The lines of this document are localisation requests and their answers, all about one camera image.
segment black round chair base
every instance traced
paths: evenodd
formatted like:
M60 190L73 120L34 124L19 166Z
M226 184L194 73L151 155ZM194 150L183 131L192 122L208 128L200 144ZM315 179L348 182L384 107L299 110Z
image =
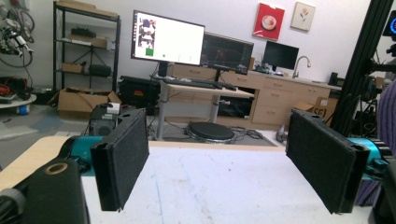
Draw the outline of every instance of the black round chair base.
M186 133L200 142L216 144L229 144L235 137L231 129L210 122L190 123L186 128Z

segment computer monitor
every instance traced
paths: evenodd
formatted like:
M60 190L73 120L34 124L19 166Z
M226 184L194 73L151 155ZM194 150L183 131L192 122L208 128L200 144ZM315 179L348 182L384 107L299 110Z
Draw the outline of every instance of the computer monitor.
M132 59L199 65L205 27L134 10Z
M265 52L262 56L262 64L268 63L272 65L274 72L277 67L293 70L297 61L298 51L298 48L292 46L267 41Z
M201 65L245 75L248 73L253 46L247 41L205 32Z

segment red framed picture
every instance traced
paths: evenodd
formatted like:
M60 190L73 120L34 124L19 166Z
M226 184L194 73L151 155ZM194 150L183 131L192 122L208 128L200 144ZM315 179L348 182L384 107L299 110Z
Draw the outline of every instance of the red framed picture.
M259 3L253 35L278 40L285 10Z

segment white table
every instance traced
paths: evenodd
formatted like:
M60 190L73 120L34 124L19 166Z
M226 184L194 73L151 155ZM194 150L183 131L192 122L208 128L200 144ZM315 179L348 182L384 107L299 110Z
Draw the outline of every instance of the white table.
M0 190L56 156L65 139L39 140L0 173ZM149 151L119 213L101 211L95 178L82 177L92 224L354 224L367 223L371 212L357 206L351 214L331 215L283 147L154 141Z

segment black metal frame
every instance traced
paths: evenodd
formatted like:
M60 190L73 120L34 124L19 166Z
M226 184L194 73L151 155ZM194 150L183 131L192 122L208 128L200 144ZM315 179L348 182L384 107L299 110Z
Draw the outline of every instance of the black metal frame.
M78 15L83 15L87 17L93 17L99 20L105 20L105 21L113 21L116 23L116 40L115 40L115 49L114 49L114 60L113 60L113 72L112 72L112 83L111 83L111 89L113 91L116 91L117 89L117 75L118 75L118 64L119 64L119 51L120 51L120 27L121 27L121 20L120 16L117 17L111 17L111 16L106 16L98 13L93 13L93 12L88 12L84 10L78 10L75 8L70 8L70 7L64 7L64 6L59 6L57 5L57 2L53 2L53 91L56 92L57 90L57 74L61 73L61 89L64 88L64 74L66 72L57 69L57 58L58 58L58 53L57 53L57 45L61 44L62 48L62 53L61 53L61 60L62 63L64 63L64 58L65 58L65 44L66 42L60 41L58 37L58 16L57 12L60 10L62 12L62 37L65 35L65 22L66 22L66 12L70 13L75 13ZM90 53L91 53L91 58L94 53L95 47L90 47Z
M371 59L375 55L382 30L387 22L393 0L372 0L361 28L358 42L349 64L346 79L338 100L331 127L347 136L354 111L349 109L357 105L357 98L363 90L365 76L373 72Z

